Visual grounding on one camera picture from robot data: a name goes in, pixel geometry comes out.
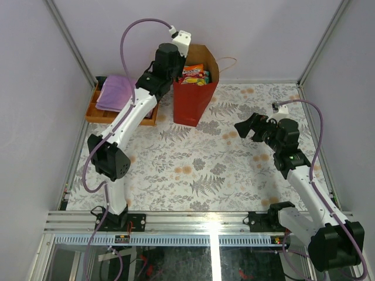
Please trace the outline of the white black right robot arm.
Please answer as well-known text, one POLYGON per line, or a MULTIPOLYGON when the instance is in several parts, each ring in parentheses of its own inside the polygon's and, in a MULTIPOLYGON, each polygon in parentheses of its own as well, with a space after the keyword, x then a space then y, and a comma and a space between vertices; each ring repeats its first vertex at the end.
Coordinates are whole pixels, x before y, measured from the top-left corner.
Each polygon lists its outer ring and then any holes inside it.
POLYGON ((252 141, 264 142, 273 150, 276 169, 297 191, 310 215, 306 218, 290 202, 271 204, 268 226, 274 231, 286 228, 297 236, 320 272, 361 264, 364 228, 349 221, 315 181, 312 165, 299 148, 298 123, 254 113, 234 127, 241 138, 253 131, 252 141))

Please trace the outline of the red brown paper bag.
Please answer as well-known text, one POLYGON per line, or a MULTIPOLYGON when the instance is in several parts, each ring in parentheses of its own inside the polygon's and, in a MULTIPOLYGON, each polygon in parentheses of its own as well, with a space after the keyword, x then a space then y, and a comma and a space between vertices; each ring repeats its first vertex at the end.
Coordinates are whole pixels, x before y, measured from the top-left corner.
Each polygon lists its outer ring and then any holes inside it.
POLYGON ((210 50, 202 44, 192 44, 186 58, 186 65, 203 64, 210 74, 207 85, 173 83, 173 121, 176 124, 196 127, 206 107, 210 103, 219 83, 220 74, 237 63, 237 59, 228 67, 220 69, 210 50))

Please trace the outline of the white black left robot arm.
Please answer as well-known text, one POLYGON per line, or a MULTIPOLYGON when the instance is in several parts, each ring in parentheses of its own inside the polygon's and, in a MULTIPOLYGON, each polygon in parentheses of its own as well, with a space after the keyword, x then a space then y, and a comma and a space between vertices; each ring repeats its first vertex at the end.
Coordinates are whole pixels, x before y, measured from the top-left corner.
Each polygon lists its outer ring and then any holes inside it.
POLYGON ((98 231, 130 231, 128 203, 124 177, 131 161, 125 154, 128 141, 144 117, 154 109, 182 76, 189 44, 162 43, 155 59, 135 84, 135 95, 117 115, 111 125, 99 136, 88 138, 89 159, 95 171, 104 177, 105 206, 96 215, 98 231))

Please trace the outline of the orange Fox's fruits candy bag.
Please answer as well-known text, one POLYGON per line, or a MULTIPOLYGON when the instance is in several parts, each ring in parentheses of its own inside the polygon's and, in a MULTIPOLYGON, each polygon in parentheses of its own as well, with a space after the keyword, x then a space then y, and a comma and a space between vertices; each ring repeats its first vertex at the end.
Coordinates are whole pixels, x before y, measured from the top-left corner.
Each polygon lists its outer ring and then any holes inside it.
POLYGON ((184 66, 182 71, 182 76, 178 80, 179 84, 195 84, 195 85, 205 85, 205 74, 204 65, 197 64, 193 66, 184 66))

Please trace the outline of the teal Fox's mint candy bag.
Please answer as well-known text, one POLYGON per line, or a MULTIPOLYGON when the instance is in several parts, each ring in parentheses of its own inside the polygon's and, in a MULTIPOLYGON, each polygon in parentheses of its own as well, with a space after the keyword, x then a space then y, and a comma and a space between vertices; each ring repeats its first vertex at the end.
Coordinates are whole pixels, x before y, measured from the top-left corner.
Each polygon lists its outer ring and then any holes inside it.
POLYGON ((210 83, 210 73, 209 71, 204 71, 204 84, 207 85, 210 83))

